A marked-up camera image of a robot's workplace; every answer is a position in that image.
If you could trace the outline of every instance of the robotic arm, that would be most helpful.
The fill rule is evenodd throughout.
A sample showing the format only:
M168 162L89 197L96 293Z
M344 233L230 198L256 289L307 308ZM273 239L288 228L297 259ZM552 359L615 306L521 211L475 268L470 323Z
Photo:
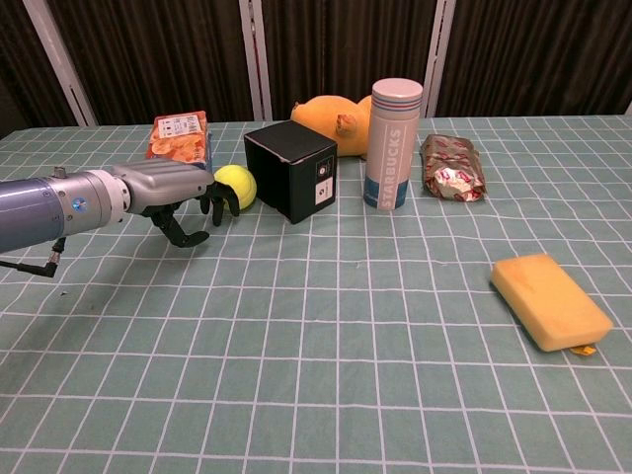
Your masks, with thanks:
M221 223L225 199L230 212L239 215L230 187L200 168L170 160L115 165L111 172L66 174L57 167L51 177L0 183L0 254L56 240L43 267L1 261L0 267L53 277L67 236L122 222L126 212L149 217L173 245L194 247L208 233L188 235L174 217L192 198L204 214L213 204L215 226Z

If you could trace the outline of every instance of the wrapped snack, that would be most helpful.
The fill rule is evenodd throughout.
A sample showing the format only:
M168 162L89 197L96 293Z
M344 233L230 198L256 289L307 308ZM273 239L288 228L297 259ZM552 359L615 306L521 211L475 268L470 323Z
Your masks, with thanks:
M167 158L210 170L209 136L204 111L157 117L147 158Z
M424 183L438 198L478 200L485 193L485 177L478 151L470 140L428 135L422 145Z

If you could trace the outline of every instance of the black cube box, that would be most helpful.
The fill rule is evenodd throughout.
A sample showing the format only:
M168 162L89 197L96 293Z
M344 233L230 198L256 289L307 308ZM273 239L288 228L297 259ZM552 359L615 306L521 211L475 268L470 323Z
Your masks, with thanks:
M336 200L334 140L288 120L244 135L257 197L292 224Z

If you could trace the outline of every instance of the starbucks tumbler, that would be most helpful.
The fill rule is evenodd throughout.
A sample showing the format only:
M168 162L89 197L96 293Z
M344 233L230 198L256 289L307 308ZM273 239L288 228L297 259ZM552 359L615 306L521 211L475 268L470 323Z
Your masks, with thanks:
M406 198L422 89L410 79L382 79L373 84L364 201L378 209L394 209Z

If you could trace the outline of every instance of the metal frame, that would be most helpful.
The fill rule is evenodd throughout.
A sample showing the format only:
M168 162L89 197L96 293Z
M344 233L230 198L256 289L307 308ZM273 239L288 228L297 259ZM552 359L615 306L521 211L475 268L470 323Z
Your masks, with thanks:
M270 76L268 74L268 56L266 55L266 33L264 30L264 12L261 0L251 0L253 21L255 22L255 42L259 61L259 88L264 108L264 120L273 119L273 106L270 98Z
M255 120L263 120L264 112L261 101L259 71L257 70L257 53L255 48L255 23L253 21L252 4L250 0L239 0L239 13L241 15L241 31L244 35L244 49L246 51L246 64L248 66L248 82L250 83L253 116Z
M436 0L433 35L431 37L430 53L428 55L426 77L424 79L425 90L424 96L422 97L423 117L435 116L455 7L456 0Z
M23 0L31 21L38 32L41 45L57 76L61 90L77 123L84 126L97 125L90 102L83 90L77 71L70 60L68 50L61 39L57 24L52 18L45 0Z

